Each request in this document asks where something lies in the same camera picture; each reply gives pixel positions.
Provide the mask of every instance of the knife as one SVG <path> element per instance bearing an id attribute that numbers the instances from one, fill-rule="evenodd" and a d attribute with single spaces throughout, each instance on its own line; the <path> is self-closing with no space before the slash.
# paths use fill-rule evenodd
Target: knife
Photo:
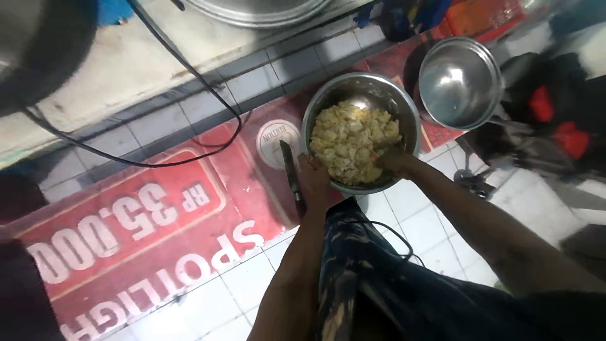
<path id="1" fill-rule="evenodd" d="M 293 160 L 293 151 L 290 149 L 288 143 L 282 140 L 280 140 L 280 148 L 282 149 L 282 156 L 284 157 L 284 167 L 286 168 L 288 186 L 295 195 L 295 206 L 297 207 L 299 219 L 302 221 L 305 212 L 307 212 L 307 205 L 305 204 L 305 199 L 303 199 L 303 194 L 301 193 L 299 178 L 297 177 L 297 170 L 295 169 L 295 161 Z"/>

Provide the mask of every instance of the black cable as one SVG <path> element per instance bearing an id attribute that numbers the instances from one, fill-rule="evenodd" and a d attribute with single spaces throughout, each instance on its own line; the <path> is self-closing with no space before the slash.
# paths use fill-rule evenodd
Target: black cable
<path id="1" fill-rule="evenodd" d="M 367 232 L 368 232 L 368 227 L 366 227 L 366 225 L 364 225 L 365 223 L 378 224 L 378 225 L 381 225 L 381 226 L 387 228 L 389 231 L 391 231 L 391 233 L 393 233 L 398 238 L 400 238 L 400 240 L 402 240 L 404 242 L 404 244 L 406 245 L 406 247 L 408 248 L 408 254 L 400 255 L 403 257 L 403 261 L 407 262 L 410 260 L 410 258 L 412 256 L 415 256 L 421 262 L 421 265 L 423 266 L 423 268 L 426 268 L 425 263 L 423 263 L 423 260 L 413 252 L 412 245 L 410 245 L 410 243 L 406 239 L 404 239 L 404 237 L 402 237 L 399 233 L 397 233 L 394 229 L 392 229 L 388 225 L 383 224 L 380 221 L 373 221 L 373 220 L 354 220 L 354 221 L 347 221 L 347 223 L 362 223 L 362 225 L 367 230 Z"/>
<path id="2" fill-rule="evenodd" d="M 100 155 L 104 158 L 108 158 L 110 160 L 116 161 L 116 162 L 120 162 L 120 163 L 124 163 L 127 164 L 129 166 L 137 166 L 137 167 L 146 167 L 146 168 L 163 168 L 163 167 L 172 167 L 172 166 L 179 166 L 180 164 L 185 164 L 185 163 L 189 163 L 192 161 L 196 161 L 196 160 L 200 160 L 201 158 L 205 158 L 205 157 L 209 157 L 211 155 L 217 154 L 222 152 L 225 148 L 229 147 L 229 145 L 236 139 L 236 137 L 238 136 L 238 133 L 240 132 L 240 130 L 242 130 L 242 119 L 240 118 L 240 115 L 238 115 L 238 113 L 233 110 L 233 108 L 227 104 L 227 102 L 225 102 L 225 100 L 223 100 L 223 98 L 221 98 L 221 96 L 219 96 L 219 94 L 203 79 L 202 75 L 200 75 L 200 73 L 198 73 L 198 71 L 196 71 L 196 69 L 191 66 L 187 60 L 185 60 L 185 58 L 183 58 L 163 37 L 162 35 L 160 35 L 160 33 L 152 26 L 150 20 L 148 20 L 148 18 L 145 16 L 144 12 L 139 8 L 139 4 L 136 2 L 136 0 L 126 0 L 128 2 L 128 4 L 130 5 L 130 7 L 132 7 L 133 11 L 137 14 L 137 16 L 139 17 L 139 19 L 143 22 L 143 24 L 147 27 L 147 29 L 153 34 L 154 37 L 156 37 L 156 39 L 162 44 L 162 46 L 164 46 L 164 48 L 166 48 L 168 50 L 168 52 L 175 57 L 175 59 L 177 59 L 179 61 L 179 63 L 181 63 L 181 65 L 183 65 L 192 75 L 194 75 L 201 83 L 202 85 L 204 85 L 204 87 L 213 94 L 213 96 L 215 96 L 217 98 L 217 100 L 219 100 L 219 102 L 221 102 L 221 104 L 223 104 L 227 109 L 229 109 L 229 111 L 232 112 L 232 114 L 236 117 L 236 119 L 238 120 L 238 127 L 236 128 L 236 131 L 233 133 L 233 135 L 231 136 L 231 138 L 225 142 L 219 149 L 214 150 L 213 152 L 210 153 L 206 153 L 203 155 L 200 155 L 198 157 L 194 157 L 194 158 L 190 158 L 187 160 L 183 160 L 183 161 L 178 161 L 178 162 L 172 162 L 172 163 L 164 163 L 164 164 L 147 164 L 147 163 L 139 163 L 139 162 L 134 162 L 134 161 L 129 161 L 123 158 L 119 158 L 119 157 L 115 157 L 113 155 L 110 155 L 108 153 L 102 152 L 98 149 L 92 148 L 90 146 L 87 146 L 86 144 L 74 140 L 73 138 L 67 136 L 64 132 L 61 132 L 59 129 L 53 127 L 45 118 L 44 116 L 42 116 L 43 118 L 40 118 L 38 116 L 36 116 L 33 112 L 31 112 L 31 110 L 27 107 L 23 107 L 23 111 L 24 114 L 30 119 L 32 120 L 34 123 L 36 123 L 37 125 L 41 126 L 42 128 L 44 128 L 45 130 L 47 130 L 48 132 L 52 133 L 54 136 L 68 142 L 71 144 L 74 144 L 82 149 L 85 149 L 91 153 Z"/>

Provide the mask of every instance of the aluminum pot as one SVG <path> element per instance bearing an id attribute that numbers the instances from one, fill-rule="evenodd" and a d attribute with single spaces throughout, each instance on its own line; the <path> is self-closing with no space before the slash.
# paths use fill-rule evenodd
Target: aluminum pot
<path id="1" fill-rule="evenodd" d="M 353 72 L 338 76 L 322 86 L 311 99 L 303 117 L 302 145 L 307 154 L 313 154 L 309 146 L 311 132 L 320 111 L 345 101 L 360 108 L 386 110 L 398 120 L 402 142 L 400 147 L 414 156 L 421 146 L 421 120 L 413 100 L 404 89 L 390 79 L 370 72 Z M 336 180 L 330 184 L 348 194 L 372 194 L 383 191 L 398 182 L 393 174 L 384 171 L 380 178 L 368 184 L 347 186 Z"/>
<path id="2" fill-rule="evenodd" d="M 413 95 L 424 120 L 470 130 L 492 117 L 503 89 L 501 71 L 490 51 L 473 39 L 452 37 L 429 50 Z"/>

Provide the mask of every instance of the hand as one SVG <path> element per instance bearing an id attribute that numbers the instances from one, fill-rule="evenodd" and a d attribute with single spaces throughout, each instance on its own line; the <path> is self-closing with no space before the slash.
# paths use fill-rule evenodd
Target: hand
<path id="1" fill-rule="evenodd" d="M 299 160 L 299 183 L 303 196 L 310 206 L 314 201 L 324 202 L 330 188 L 330 175 L 326 166 L 312 156 L 301 153 Z"/>
<path id="2" fill-rule="evenodd" d="M 425 163 L 414 155 L 392 146 L 375 160 L 375 165 L 394 172 L 397 177 L 410 179 L 419 172 Z"/>

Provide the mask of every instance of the mashed food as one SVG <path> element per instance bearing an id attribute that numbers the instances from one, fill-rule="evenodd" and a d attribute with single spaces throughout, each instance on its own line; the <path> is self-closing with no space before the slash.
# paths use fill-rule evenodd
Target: mashed food
<path id="1" fill-rule="evenodd" d="M 398 121 L 378 109 L 360 109 L 341 102 L 322 110 L 311 132 L 310 147 L 330 176 L 348 186 L 377 180 L 372 153 L 402 140 Z"/>

